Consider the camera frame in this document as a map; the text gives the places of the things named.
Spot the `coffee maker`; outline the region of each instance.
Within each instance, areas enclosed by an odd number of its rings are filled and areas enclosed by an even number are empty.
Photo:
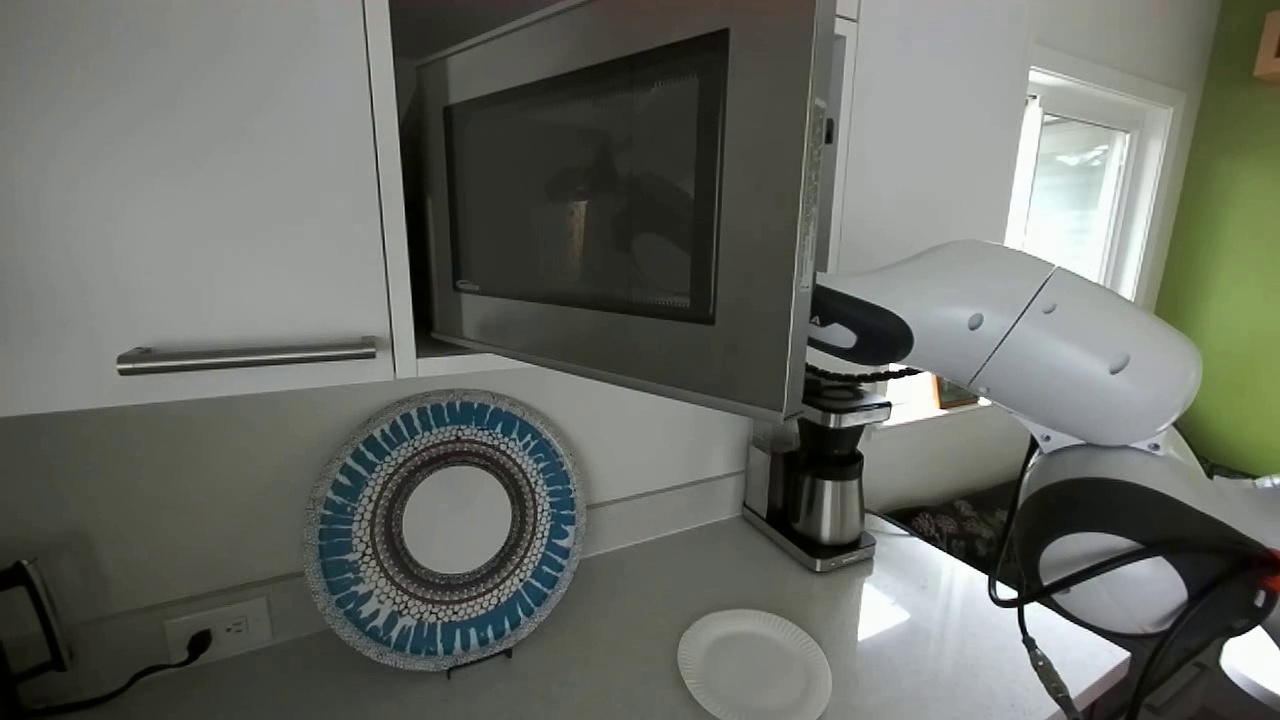
[[[862,530],[862,453],[869,426],[885,425],[886,379],[915,374],[803,369],[803,409],[749,446],[742,517],[811,573],[830,573],[870,556]]]

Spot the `cabinet handle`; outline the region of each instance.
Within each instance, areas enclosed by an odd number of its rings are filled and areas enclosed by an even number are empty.
[[[290,349],[199,349],[199,351],[131,349],[116,357],[116,371],[168,374],[168,371],[271,369],[271,364],[347,364],[347,361],[375,361],[375,349],[380,349],[375,339],[290,342]]]

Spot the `window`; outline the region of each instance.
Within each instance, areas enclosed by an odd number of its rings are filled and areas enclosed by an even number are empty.
[[[1036,66],[1002,243],[1147,299],[1168,140],[1168,97]]]

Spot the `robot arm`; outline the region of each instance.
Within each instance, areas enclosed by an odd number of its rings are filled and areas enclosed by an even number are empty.
[[[1200,351],[1177,326],[996,243],[818,276],[808,342],[853,364],[940,371],[1020,413],[1045,446],[1161,446],[1200,391]]]

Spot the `electrical outlet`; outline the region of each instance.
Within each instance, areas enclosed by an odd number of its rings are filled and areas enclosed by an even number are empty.
[[[188,655],[188,641],[199,628],[213,632],[213,647],[207,647],[203,659],[244,655],[244,652],[261,652],[261,647],[271,644],[268,600],[244,600],[244,604],[203,608],[203,610],[193,610],[193,617],[171,617],[164,625],[168,655],[185,659]]]

